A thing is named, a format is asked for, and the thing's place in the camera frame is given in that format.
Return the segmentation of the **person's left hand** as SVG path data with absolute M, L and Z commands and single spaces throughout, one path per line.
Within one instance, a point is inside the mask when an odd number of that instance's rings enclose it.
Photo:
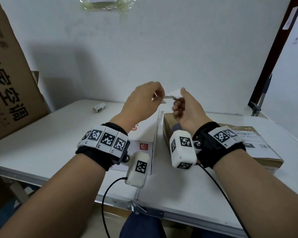
M 152 103 L 149 94 L 149 85 L 152 82 L 136 87 L 127 98 L 121 112 L 114 116 L 110 122 L 129 133 L 138 123 L 152 116 L 159 107 L 159 105 Z

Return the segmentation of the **metal table latch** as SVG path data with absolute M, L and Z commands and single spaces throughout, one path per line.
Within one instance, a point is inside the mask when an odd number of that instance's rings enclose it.
M 162 219 L 164 217 L 164 211 L 155 208 L 145 207 L 143 205 L 137 204 L 134 201 L 129 202 L 128 209 L 131 210 L 135 215 L 143 214 L 159 219 Z

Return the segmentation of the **person's left forearm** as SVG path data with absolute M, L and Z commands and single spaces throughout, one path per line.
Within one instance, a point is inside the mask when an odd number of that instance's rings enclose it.
M 110 159 L 76 154 L 0 229 L 0 238 L 79 238 Z

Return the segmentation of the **person's blue trousers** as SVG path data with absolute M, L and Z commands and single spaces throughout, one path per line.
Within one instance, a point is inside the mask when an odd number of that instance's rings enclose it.
M 167 238 L 167 236 L 159 218 L 131 213 L 120 231 L 119 238 Z M 201 228 L 194 228 L 190 238 L 233 237 Z

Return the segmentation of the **black marker wristband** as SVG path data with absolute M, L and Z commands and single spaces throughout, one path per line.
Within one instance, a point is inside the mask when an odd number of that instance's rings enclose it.
M 193 135 L 193 141 L 201 143 L 196 155 L 203 168 L 213 169 L 220 159 L 235 150 L 246 151 L 241 136 L 213 121 L 202 125 Z
M 108 171 L 114 164 L 126 161 L 129 146 L 127 132 L 108 122 L 88 131 L 78 143 L 75 154 L 84 154 Z

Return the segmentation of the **white paper label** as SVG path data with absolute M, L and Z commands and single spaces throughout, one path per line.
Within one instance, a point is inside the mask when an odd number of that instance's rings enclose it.
M 298 9 L 298 6 L 292 8 L 289 16 L 288 16 L 288 19 L 286 20 L 284 26 L 282 27 L 282 30 L 288 30 L 293 22 L 293 19 L 294 19 L 294 16 L 297 12 L 297 9 Z

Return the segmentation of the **clear tape residue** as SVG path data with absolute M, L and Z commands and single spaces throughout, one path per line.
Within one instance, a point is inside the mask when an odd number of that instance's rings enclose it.
M 89 12 L 118 12 L 127 13 L 136 3 L 136 0 L 80 0 L 83 10 Z

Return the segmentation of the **dark red door frame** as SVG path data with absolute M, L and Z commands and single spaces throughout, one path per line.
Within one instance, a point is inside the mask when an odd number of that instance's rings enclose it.
M 286 20 L 288 19 L 288 16 L 289 16 L 292 8 L 294 8 L 296 6 L 298 6 L 298 0 L 290 0 L 287 11 L 284 15 L 282 23 L 281 23 L 281 25 L 279 27 L 279 30 L 277 32 L 277 35 L 274 39 L 273 45 L 270 49 L 270 52 L 269 52 L 268 57 L 266 59 L 266 62 L 263 66 L 262 72 L 259 76 L 257 84 L 256 84 L 256 86 L 254 88 L 254 91 L 251 95 L 251 98 L 249 100 L 251 102 L 258 103 L 259 98 L 262 94 L 264 85 L 266 83 L 266 80 L 268 79 L 268 77 L 272 73 L 272 71 L 273 71 L 273 69 L 274 69 L 274 67 L 275 67 L 275 65 L 278 61 L 278 58 L 279 58 L 279 56 L 282 52 L 282 49 L 283 49 L 283 47 L 286 43 L 286 40 L 289 37 L 290 31 L 292 30 L 293 25 L 294 25 L 294 23 L 295 23 L 295 21 L 298 17 L 298 9 L 297 9 L 297 12 L 294 16 L 294 19 L 293 19 L 293 22 L 292 22 L 290 28 L 288 30 L 282 30 L 282 27 L 284 26 Z

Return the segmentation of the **large brown cardboard box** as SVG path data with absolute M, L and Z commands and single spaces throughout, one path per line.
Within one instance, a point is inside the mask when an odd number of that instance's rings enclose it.
M 49 113 L 0 4 L 0 140 Z

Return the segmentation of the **white box with red label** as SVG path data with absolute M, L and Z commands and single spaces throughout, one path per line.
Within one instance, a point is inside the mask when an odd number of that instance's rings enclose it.
M 131 157 L 135 152 L 141 151 L 149 155 L 148 175 L 151 175 L 153 158 L 155 154 L 157 132 L 161 118 L 161 111 L 158 109 L 147 120 L 137 124 L 129 133 L 130 145 L 128 155 Z

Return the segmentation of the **person's right forearm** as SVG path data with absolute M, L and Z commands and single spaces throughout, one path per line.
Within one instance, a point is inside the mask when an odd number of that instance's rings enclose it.
M 298 194 L 242 149 L 213 167 L 251 238 L 298 238 Z

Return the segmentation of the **flat brown cardboard parcel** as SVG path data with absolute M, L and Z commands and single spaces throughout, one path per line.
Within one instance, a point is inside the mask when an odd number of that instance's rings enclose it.
M 221 127 L 227 126 L 234 133 L 241 136 L 244 139 L 247 153 L 273 175 L 284 163 L 282 158 L 252 126 L 235 126 L 222 123 L 219 123 L 219 125 Z M 181 125 L 174 119 L 173 114 L 163 114 L 163 135 L 169 151 L 171 151 L 169 141 L 173 132 L 182 129 Z

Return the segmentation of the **grey metal stand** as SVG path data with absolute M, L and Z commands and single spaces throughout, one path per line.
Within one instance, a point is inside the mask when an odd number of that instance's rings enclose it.
M 252 109 L 251 116 L 256 116 L 257 117 L 259 115 L 259 113 L 261 111 L 263 101 L 265 99 L 267 90 L 268 90 L 270 82 L 271 82 L 271 79 L 272 79 L 272 73 L 270 74 L 270 76 L 266 80 L 266 83 L 264 85 L 264 88 L 263 88 L 263 91 L 262 91 L 262 94 L 259 98 L 258 103 L 254 103 L 254 102 L 251 102 L 251 101 L 248 103 L 248 106 Z

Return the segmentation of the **person's right hand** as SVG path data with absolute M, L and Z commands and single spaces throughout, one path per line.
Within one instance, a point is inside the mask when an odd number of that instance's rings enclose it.
M 178 121 L 183 130 L 189 132 L 193 137 L 196 131 L 212 120 L 206 115 L 201 104 L 193 97 L 190 102 L 175 99 L 172 107 L 173 117 Z

